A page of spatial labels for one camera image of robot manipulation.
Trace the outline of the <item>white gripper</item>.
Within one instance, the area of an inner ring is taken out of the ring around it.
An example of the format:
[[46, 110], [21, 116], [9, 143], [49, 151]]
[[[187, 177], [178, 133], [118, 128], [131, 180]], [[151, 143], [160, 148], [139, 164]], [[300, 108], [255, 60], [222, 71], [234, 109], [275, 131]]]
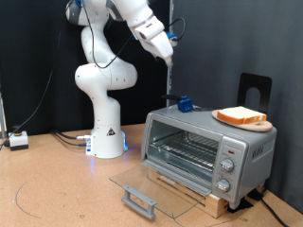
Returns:
[[164, 31], [164, 25], [155, 16], [152, 16], [144, 24], [134, 26], [133, 32], [146, 51], [155, 57], [163, 59], [168, 68], [173, 66], [172, 45], [167, 33]]

